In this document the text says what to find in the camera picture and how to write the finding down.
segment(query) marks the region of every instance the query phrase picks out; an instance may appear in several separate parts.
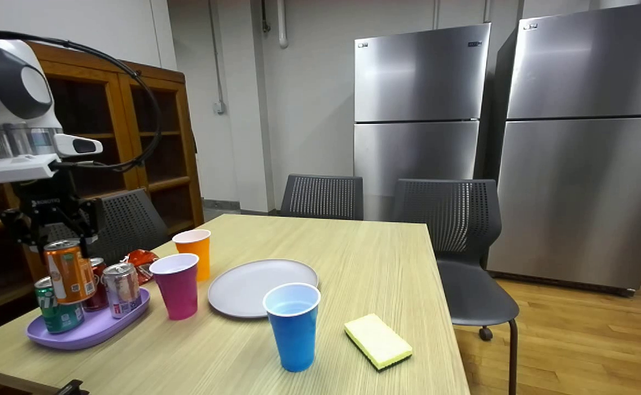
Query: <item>kitchen appliance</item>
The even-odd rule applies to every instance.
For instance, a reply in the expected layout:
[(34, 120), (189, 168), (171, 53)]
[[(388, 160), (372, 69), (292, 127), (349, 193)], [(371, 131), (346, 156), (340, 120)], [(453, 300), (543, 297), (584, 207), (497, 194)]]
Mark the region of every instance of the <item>kitchen appliance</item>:
[(636, 291), (641, 6), (521, 19), (496, 86), (503, 233), (486, 268)]
[(471, 178), (488, 23), (355, 38), (355, 172), (364, 216), (394, 178)]

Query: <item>chair backrest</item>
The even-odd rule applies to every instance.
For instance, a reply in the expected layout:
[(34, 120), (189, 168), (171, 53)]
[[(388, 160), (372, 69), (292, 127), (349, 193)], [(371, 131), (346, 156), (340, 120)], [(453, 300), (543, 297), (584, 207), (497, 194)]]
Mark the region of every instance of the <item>chair backrest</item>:
[(155, 247), (169, 239), (166, 225), (143, 188), (101, 198), (98, 239), (92, 257), (104, 262), (120, 261), (130, 250)]
[(493, 180), (400, 178), (393, 216), (428, 225), (436, 257), (485, 264), (501, 235)]
[(287, 175), (280, 214), (362, 220), (362, 178)]

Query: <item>purple tray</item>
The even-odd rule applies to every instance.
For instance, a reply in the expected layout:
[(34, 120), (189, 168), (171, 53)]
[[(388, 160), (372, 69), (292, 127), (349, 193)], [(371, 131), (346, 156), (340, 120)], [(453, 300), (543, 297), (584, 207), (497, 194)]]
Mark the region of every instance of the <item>purple tray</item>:
[(134, 307), (130, 313), (120, 316), (120, 319), (113, 319), (109, 316), (109, 308), (85, 312), (82, 322), (77, 328), (55, 335), (43, 326), (41, 317), (34, 317), (25, 326), (25, 335), (32, 342), (47, 349), (66, 349), (66, 350), (87, 349), (117, 333), (126, 325), (131, 325), (137, 316), (146, 312), (146, 304), (148, 304), (148, 291), (141, 289), (141, 304)]

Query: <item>cup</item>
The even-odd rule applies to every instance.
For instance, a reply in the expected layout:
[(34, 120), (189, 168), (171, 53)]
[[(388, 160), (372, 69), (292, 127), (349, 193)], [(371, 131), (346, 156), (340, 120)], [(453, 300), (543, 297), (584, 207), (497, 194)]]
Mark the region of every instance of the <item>cup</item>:
[(321, 291), (310, 283), (282, 283), (262, 295), (284, 370), (305, 370), (316, 358)]
[(184, 319), (198, 312), (198, 255), (166, 255), (148, 264), (159, 286), (169, 319)]
[(211, 268), (211, 230), (208, 228), (190, 228), (173, 235), (171, 239), (177, 252), (198, 255), (198, 272), (194, 281), (208, 281), (212, 273)]

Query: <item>blue plastic cup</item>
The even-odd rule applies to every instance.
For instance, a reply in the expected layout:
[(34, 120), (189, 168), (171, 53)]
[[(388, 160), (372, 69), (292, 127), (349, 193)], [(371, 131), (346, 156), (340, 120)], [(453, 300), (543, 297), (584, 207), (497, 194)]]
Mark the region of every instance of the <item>blue plastic cup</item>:
[(305, 370), (316, 358), (321, 291), (310, 283), (282, 283), (262, 295), (284, 370)]

